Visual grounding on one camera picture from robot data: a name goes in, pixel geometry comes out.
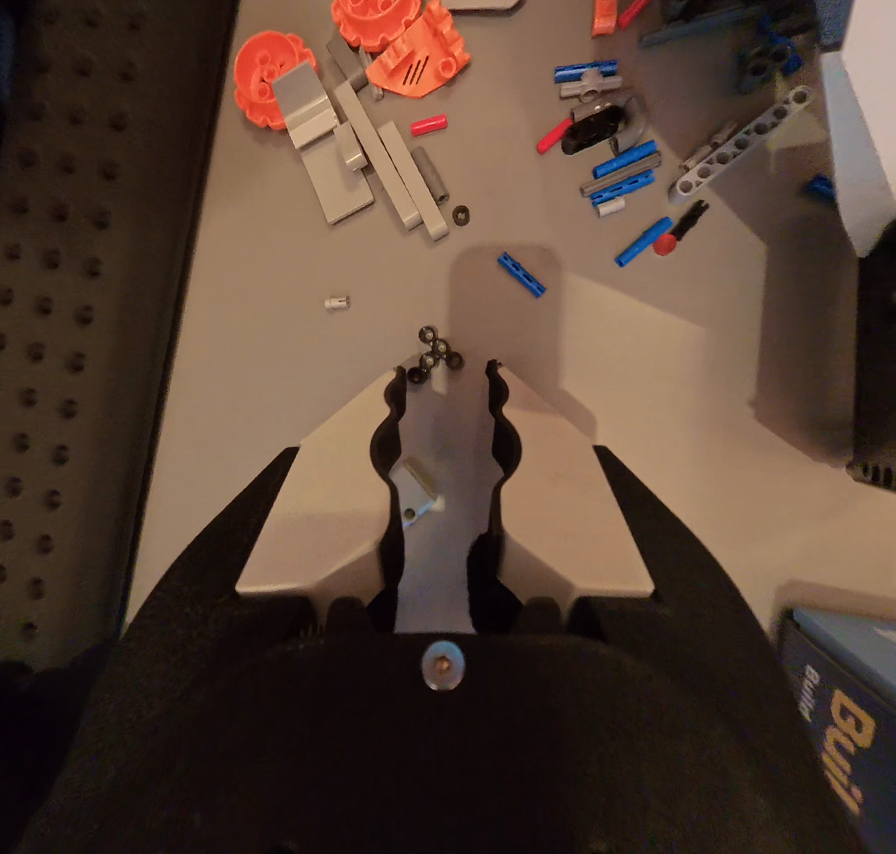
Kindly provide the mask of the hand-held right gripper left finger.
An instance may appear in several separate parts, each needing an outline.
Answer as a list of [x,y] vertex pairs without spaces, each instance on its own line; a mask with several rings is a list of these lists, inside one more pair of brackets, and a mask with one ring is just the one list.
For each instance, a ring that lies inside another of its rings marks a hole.
[[318,617],[342,598],[395,615],[405,540],[390,473],[406,405],[407,372],[396,367],[302,440],[238,594],[306,597]]

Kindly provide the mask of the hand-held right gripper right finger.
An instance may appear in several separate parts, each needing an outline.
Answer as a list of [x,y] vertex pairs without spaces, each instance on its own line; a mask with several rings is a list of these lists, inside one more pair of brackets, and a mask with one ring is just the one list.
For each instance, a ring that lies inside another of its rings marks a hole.
[[516,620],[547,600],[566,620],[588,598],[648,599],[654,581],[591,439],[497,360],[487,363],[501,475],[467,557],[473,620]]

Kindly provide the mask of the black three-hole connector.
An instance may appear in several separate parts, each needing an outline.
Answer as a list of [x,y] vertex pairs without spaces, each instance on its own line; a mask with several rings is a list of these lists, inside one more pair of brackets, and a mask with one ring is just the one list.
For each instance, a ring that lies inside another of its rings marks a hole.
[[464,356],[454,350],[446,339],[442,338],[435,326],[420,328],[419,340],[426,349],[420,355],[418,364],[407,370],[409,385],[416,387],[424,384],[440,365],[444,365],[451,371],[464,368]]

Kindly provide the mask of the blue and grey connector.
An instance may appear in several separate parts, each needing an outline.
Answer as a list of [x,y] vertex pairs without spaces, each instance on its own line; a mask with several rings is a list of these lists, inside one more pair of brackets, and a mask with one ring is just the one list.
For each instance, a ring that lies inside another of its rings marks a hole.
[[757,26],[755,41],[736,54],[734,90],[740,96],[749,95],[777,76],[793,76],[803,65],[794,39],[778,32],[771,19],[764,17]]

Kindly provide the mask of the light grey long holed beam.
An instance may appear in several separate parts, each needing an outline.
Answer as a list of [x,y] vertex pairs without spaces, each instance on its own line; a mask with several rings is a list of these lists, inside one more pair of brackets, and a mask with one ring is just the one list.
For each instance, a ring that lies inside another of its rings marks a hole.
[[787,95],[763,112],[754,121],[736,130],[711,153],[684,172],[667,191],[670,206],[683,205],[696,192],[708,186],[725,171],[736,166],[741,157],[760,144],[770,140],[790,121],[798,117],[815,99],[814,87],[801,85],[790,89]]

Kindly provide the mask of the black axle pin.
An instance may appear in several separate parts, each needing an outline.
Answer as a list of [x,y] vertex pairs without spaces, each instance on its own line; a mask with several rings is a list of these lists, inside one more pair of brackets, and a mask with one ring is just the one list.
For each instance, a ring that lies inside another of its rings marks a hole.
[[711,205],[705,199],[696,199],[689,209],[678,219],[670,234],[680,242],[700,221]]

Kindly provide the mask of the dark grey axle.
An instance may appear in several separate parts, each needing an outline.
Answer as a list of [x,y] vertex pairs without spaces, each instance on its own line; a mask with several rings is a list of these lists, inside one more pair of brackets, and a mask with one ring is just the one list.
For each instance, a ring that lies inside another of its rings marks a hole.
[[639,161],[629,166],[624,166],[614,170],[609,174],[586,183],[580,187],[580,194],[584,198],[589,198],[597,192],[606,188],[611,188],[625,180],[640,174],[649,173],[657,169],[662,164],[662,154],[657,151],[653,154],[646,155]]

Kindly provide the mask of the blue ridged axle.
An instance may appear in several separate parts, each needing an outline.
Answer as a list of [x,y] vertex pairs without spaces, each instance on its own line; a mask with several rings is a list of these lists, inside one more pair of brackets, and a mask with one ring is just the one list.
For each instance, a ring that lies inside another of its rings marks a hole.
[[497,264],[511,278],[515,279],[534,298],[539,299],[545,294],[546,287],[543,285],[543,283],[532,276],[532,273],[524,266],[522,266],[521,263],[513,258],[509,253],[503,252],[497,258]]

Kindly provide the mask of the grey axle connector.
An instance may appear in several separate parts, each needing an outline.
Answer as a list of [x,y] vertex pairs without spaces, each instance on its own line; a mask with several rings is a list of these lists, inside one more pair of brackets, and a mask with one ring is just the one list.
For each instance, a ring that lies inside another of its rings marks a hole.
[[621,76],[604,76],[600,70],[590,69],[585,71],[578,80],[559,84],[558,96],[561,100],[576,99],[587,104],[606,93],[619,90],[622,84]]

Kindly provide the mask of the black oval beam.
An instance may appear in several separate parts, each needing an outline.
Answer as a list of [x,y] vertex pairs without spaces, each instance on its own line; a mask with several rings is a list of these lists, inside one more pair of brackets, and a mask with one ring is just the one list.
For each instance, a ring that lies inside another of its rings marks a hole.
[[561,138],[561,149],[572,155],[614,137],[624,123],[624,110],[615,104],[573,121]]

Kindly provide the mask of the blue toy kit box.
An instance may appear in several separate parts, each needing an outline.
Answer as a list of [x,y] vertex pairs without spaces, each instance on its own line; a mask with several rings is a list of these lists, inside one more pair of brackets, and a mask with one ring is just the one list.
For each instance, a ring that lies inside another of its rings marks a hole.
[[894,620],[795,607],[778,652],[830,789],[866,847],[893,853]]

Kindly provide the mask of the orange curved panel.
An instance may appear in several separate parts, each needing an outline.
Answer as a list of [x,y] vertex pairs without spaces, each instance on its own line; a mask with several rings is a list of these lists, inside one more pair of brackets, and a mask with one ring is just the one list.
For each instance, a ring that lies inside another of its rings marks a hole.
[[431,0],[421,16],[365,70],[368,83],[420,99],[444,86],[470,63],[452,13]]

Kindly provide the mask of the grey bent panel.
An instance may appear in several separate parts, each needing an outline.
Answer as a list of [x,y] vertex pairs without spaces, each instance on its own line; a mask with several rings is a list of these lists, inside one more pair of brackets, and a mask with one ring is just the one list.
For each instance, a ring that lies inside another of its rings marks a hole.
[[277,76],[273,92],[289,138],[297,150],[334,132],[340,121],[315,67],[309,61]]

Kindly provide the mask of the orange gear wheel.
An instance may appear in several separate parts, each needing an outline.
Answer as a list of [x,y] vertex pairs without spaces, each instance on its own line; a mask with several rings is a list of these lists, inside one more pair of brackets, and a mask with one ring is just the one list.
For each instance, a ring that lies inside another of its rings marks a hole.
[[293,33],[263,31],[243,43],[234,60],[234,99],[248,121],[261,129],[285,130],[273,82],[303,62],[318,72],[314,53]]
[[333,0],[330,14],[349,46],[378,54],[418,18],[422,0]]

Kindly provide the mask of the dark grey beam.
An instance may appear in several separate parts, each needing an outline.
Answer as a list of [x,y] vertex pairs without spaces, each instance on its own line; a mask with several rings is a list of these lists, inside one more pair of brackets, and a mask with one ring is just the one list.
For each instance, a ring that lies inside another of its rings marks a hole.
[[357,49],[351,47],[339,32],[335,32],[331,36],[327,42],[327,50],[356,94],[364,88],[369,88],[375,102],[381,102],[385,98],[384,90],[372,84],[366,74],[367,70],[372,67],[376,58],[375,54],[365,51],[362,47]]

